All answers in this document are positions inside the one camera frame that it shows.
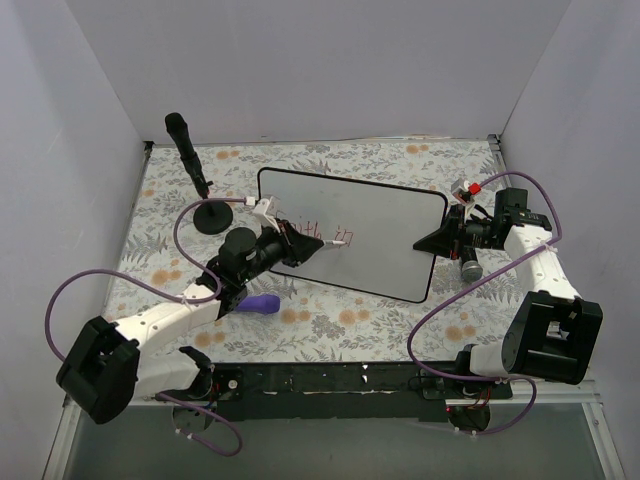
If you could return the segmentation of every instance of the black round base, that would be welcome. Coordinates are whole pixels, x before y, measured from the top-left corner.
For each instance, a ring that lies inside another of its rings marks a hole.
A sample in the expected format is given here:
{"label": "black round base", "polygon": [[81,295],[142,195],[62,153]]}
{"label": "black round base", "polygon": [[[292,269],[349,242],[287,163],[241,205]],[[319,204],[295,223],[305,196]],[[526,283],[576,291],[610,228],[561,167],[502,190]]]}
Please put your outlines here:
{"label": "black round base", "polygon": [[203,203],[193,213],[193,224],[200,233],[216,235],[233,222],[233,211],[225,202]]}

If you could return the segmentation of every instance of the black whiteboard frame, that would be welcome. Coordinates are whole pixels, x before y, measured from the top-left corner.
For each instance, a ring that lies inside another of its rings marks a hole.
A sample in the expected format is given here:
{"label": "black whiteboard frame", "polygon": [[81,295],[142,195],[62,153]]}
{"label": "black whiteboard frame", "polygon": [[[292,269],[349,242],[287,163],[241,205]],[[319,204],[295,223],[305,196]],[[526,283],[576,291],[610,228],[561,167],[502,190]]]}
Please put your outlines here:
{"label": "black whiteboard frame", "polygon": [[[405,190],[405,191],[410,191],[410,192],[418,192],[418,193],[426,193],[428,195],[437,195],[439,197],[442,198],[442,200],[444,200],[444,208],[442,210],[442,219],[440,220],[440,225],[442,225],[442,222],[445,219],[445,216],[447,215],[447,210],[449,209],[449,201],[447,200],[447,197],[442,193],[442,192],[434,192],[432,190],[422,190],[420,188],[413,188],[413,187],[405,187],[402,185],[392,185],[389,183],[379,183],[379,182],[369,182],[367,180],[357,180],[354,178],[345,178],[345,177],[336,177],[333,175],[324,175],[322,173],[312,173],[312,172],[303,172],[303,171],[299,171],[299,170],[287,170],[285,168],[274,168],[274,167],[262,167],[260,170],[258,170],[258,198],[262,198],[262,190],[261,190],[261,185],[260,185],[260,174],[264,171],[271,171],[271,172],[280,172],[280,173],[288,173],[291,175],[305,175],[307,177],[320,177],[320,178],[327,178],[330,180],[338,180],[341,182],[351,182],[351,183],[360,183],[360,184],[364,184],[364,185],[371,185],[374,187],[387,187],[387,188],[394,188],[397,190]],[[269,270],[270,273],[276,274],[276,275],[282,275],[283,277],[291,277],[291,278],[297,278],[299,280],[306,280],[308,282],[315,282],[315,283],[320,283],[322,285],[331,285],[333,287],[340,287],[340,288],[346,288],[347,290],[353,290],[355,292],[361,292],[361,293],[366,293],[368,295],[375,295],[377,297],[383,297],[383,298],[390,298],[392,300],[399,300],[401,302],[407,302],[407,303],[413,303],[413,304],[421,304],[424,303],[427,300],[427,296],[429,295],[429,288],[431,287],[431,279],[433,277],[433,269],[436,265],[436,256],[433,256],[433,261],[431,262],[431,271],[429,272],[429,280],[427,282],[427,288],[424,292],[424,298],[422,300],[418,300],[418,301],[414,301],[414,300],[407,300],[405,298],[399,298],[399,297],[392,297],[389,295],[381,295],[379,293],[374,293],[374,292],[369,292],[367,290],[360,290],[358,288],[352,288],[352,287],[345,287],[344,285],[339,285],[336,283],[330,283],[330,282],[322,282],[320,280],[312,280],[310,278],[306,278],[306,277],[301,277],[298,275],[290,275],[290,274],[284,274],[284,273],[280,273],[280,272],[274,272],[273,270]]]}

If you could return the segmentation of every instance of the whiteboard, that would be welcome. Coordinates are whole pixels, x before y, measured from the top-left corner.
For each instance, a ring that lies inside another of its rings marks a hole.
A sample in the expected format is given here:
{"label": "whiteboard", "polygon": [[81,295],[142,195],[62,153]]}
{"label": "whiteboard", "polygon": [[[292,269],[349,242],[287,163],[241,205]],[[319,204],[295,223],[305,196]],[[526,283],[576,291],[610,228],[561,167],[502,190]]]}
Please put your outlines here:
{"label": "whiteboard", "polygon": [[348,245],[320,250],[303,265],[271,271],[408,302],[426,300],[435,258],[413,244],[437,230],[447,199],[437,192],[263,168],[260,197],[280,199],[277,216],[296,230]]}

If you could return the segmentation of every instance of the microphone stand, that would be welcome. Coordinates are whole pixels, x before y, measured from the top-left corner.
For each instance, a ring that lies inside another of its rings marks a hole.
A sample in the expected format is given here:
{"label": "microphone stand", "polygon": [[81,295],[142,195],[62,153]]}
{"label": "microphone stand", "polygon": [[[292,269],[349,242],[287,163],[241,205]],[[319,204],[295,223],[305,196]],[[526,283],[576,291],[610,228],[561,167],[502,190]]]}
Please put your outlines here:
{"label": "microphone stand", "polygon": [[[187,123],[179,113],[170,113],[164,119],[167,133],[178,147],[180,160],[185,170],[191,177],[198,195],[205,199],[209,197],[209,186],[213,182],[207,182],[202,173],[202,164],[198,154],[193,149],[189,138]],[[233,211],[225,202],[204,203],[196,208],[193,213],[193,224],[200,233],[205,235],[217,235],[224,232],[233,222]]]}

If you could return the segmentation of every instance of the table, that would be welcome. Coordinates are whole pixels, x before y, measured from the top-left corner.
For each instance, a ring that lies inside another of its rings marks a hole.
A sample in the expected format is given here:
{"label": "table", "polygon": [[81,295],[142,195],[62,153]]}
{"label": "table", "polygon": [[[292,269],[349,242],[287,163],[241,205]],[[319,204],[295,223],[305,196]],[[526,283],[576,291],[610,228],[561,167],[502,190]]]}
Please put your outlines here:
{"label": "table", "polygon": [[[437,190],[451,201],[449,189],[459,177],[479,181],[502,168],[486,141],[364,141],[196,150],[206,178],[214,181],[211,196],[227,197],[257,196],[258,170],[270,166]],[[491,207],[494,192],[502,187],[502,182],[494,182],[478,196],[478,203]],[[197,199],[177,150],[154,147],[118,270],[173,294],[182,292],[200,272],[180,256],[171,231],[178,213]],[[233,210],[233,226],[259,232],[250,208],[233,204]],[[181,243],[203,263],[216,255],[223,237],[197,232],[191,215],[180,228]],[[503,252],[481,251],[478,257],[485,274],[508,261]],[[279,313],[231,313],[190,331],[155,355],[193,345],[214,362],[406,361],[406,340],[413,326],[463,287],[459,263],[441,258],[427,301],[418,305],[264,273],[249,284],[249,293],[278,295]],[[521,299],[515,273],[484,285],[424,326],[414,342],[417,355],[452,360],[468,343],[501,339]],[[105,315],[109,321],[116,320],[159,301],[116,280]]]}

